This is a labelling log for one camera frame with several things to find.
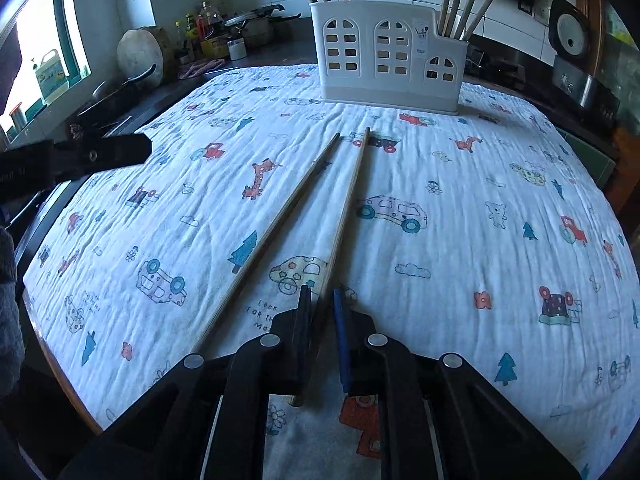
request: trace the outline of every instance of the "white patterned cloth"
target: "white patterned cloth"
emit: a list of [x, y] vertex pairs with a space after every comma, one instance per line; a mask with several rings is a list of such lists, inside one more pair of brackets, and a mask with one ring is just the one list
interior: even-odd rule
[[[319, 290], [372, 137], [338, 278], [379, 332], [458, 352], [597, 478], [640, 415], [640, 286], [571, 147], [521, 99], [463, 84], [457, 117], [320, 100], [318, 67], [248, 68], [143, 131], [145, 165], [98, 174], [25, 276], [34, 322], [106, 428], [189, 353], [239, 267], [335, 132], [344, 139], [217, 325], [234, 352]], [[304, 408], [272, 397], [265, 478], [376, 478], [375, 399], [345, 399], [325, 336]]]

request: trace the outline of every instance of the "white plastic utensil holder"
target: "white plastic utensil holder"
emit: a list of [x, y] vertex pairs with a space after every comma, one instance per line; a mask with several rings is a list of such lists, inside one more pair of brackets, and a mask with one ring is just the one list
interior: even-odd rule
[[310, 6], [325, 100], [458, 113], [468, 42], [438, 35], [436, 10], [367, 0]]

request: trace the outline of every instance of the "printed tree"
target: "printed tree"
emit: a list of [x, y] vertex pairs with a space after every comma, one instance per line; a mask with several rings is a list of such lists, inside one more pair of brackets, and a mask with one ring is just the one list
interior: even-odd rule
[[516, 363], [513, 362], [511, 356], [505, 353], [500, 359], [500, 362], [498, 362], [498, 366], [500, 367], [500, 369], [498, 370], [498, 374], [494, 379], [494, 383], [502, 381], [502, 384], [504, 386], [507, 386], [509, 384], [509, 381], [515, 381], [517, 379], [516, 373], [513, 371], [513, 367], [515, 365]]
[[251, 254], [251, 251], [255, 249], [257, 241], [258, 233], [254, 231], [244, 239], [244, 242], [242, 242], [242, 245], [240, 247], [238, 247], [231, 253], [231, 258], [228, 258], [228, 261], [234, 264], [234, 268], [231, 272], [233, 272], [234, 274], [238, 273], [238, 270], [240, 270], [240, 267], [244, 265], [246, 259], [249, 257], [249, 254]]
[[528, 238], [529, 240], [537, 240], [536, 235], [533, 234], [533, 229], [531, 228], [531, 224], [529, 222], [525, 222], [522, 226], [524, 229], [523, 238]]

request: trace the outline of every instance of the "pan handle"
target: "pan handle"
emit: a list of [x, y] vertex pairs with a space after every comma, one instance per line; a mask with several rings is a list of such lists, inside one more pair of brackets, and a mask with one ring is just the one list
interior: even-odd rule
[[150, 75], [152, 75], [153, 72], [156, 71], [156, 64], [153, 63], [153, 65], [151, 65], [149, 68], [147, 68], [142, 74], [137, 75], [135, 77], [131, 77], [129, 79], [127, 79], [123, 84], [122, 87], [128, 86], [132, 83], [138, 83], [144, 79], [146, 79], [147, 77], [149, 77]]

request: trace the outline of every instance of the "detergent bottle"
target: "detergent bottle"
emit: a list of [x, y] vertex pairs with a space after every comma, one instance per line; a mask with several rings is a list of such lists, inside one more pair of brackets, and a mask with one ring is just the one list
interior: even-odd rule
[[65, 70], [62, 67], [60, 61], [60, 55], [54, 48], [49, 50], [44, 56], [42, 56], [42, 62], [40, 66], [35, 69], [36, 79], [38, 80], [38, 86], [40, 86], [40, 93], [42, 94], [42, 102], [46, 105], [50, 105], [64, 92], [69, 90], [69, 81], [66, 80]]

